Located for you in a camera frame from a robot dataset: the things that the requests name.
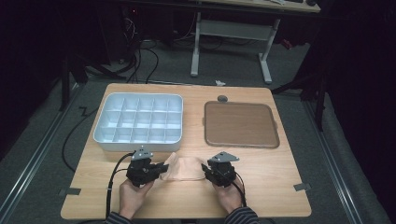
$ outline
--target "plastic organizer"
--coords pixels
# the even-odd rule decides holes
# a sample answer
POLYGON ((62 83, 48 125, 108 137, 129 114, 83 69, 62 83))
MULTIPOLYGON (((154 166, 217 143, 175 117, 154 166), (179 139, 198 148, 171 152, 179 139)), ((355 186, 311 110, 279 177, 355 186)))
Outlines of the plastic organizer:
POLYGON ((115 92, 107 96, 93 139, 109 151, 177 151, 183 99, 177 94, 115 92))

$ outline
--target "metal rail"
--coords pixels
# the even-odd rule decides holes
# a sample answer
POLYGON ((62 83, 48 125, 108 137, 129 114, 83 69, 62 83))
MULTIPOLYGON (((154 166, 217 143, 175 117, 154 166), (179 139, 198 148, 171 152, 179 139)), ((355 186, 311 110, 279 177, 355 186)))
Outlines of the metal rail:
POLYGON ((340 201, 344 206, 349 222, 352 224, 362 224, 363 222, 361 220, 361 215, 359 214, 359 211, 353 201, 353 197, 349 191, 347 183, 341 175, 337 162, 332 155, 332 151, 327 143, 326 137, 324 133, 318 129, 318 126, 315 122, 314 108, 309 101, 303 101, 303 106, 305 111, 308 113, 309 120, 311 121, 311 124, 318 136, 321 148, 323 149, 323 157, 325 159, 326 166, 329 169, 332 182, 334 183, 335 189, 337 190, 338 196, 340 197, 340 201))
POLYGON ((64 120, 65 115, 67 114, 68 110, 70 109, 73 102, 79 96, 83 89, 83 86, 79 86, 76 84, 72 90, 72 98, 68 106, 58 112, 54 121, 51 123, 49 128, 47 129, 43 139, 41 140, 40 144, 38 145, 35 153, 33 154, 32 158, 29 160, 25 168, 23 169, 20 177, 18 178, 17 182, 15 183, 14 187, 8 194, 6 200, 0 207, 0 223, 7 223, 9 218, 11 217, 13 211, 18 205, 23 193, 29 187, 30 182, 32 181, 33 177, 35 177, 35 173, 37 172, 38 168, 41 165, 41 162, 46 157, 47 153, 50 150, 50 146, 52 144, 53 137, 59 130, 62 121, 64 120))

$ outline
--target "person's right hand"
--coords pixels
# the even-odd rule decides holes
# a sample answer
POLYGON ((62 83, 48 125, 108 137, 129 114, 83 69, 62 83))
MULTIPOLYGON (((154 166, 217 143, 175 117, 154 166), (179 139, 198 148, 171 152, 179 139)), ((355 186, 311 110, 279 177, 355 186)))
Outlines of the person's right hand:
MULTIPOLYGON (((234 183, 243 191, 242 183, 238 178, 235 179, 234 183)), ((227 188, 219 187, 213 183, 212 185, 218 193, 221 206, 228 212, 228 214, 231 214, 233 210, 242 206, 241 194, 234 185, 230 185, 227 188)))

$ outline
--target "brown square plate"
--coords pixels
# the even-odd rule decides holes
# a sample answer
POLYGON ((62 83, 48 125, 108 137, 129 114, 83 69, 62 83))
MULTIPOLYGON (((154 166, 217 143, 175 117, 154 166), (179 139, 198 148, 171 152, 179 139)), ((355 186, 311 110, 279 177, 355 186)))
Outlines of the brown square plate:
POLYGON ((272 110, 264 104, 205 104, 205 140, 216 147, 279 147, 272 110))

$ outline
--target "sleeve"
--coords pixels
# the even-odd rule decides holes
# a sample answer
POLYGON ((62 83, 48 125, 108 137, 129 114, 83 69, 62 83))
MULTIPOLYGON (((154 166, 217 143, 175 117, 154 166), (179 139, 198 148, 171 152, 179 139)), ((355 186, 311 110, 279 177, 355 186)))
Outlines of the sleeve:
POLYGON ((225 218, 225 224, 260 224, 257 214, 249 207, 240 207, 225 218))
POLYGON ((118 213, 111 212, 106 219, 106 224, 134 224, 126 217, 120 216, 118 213))

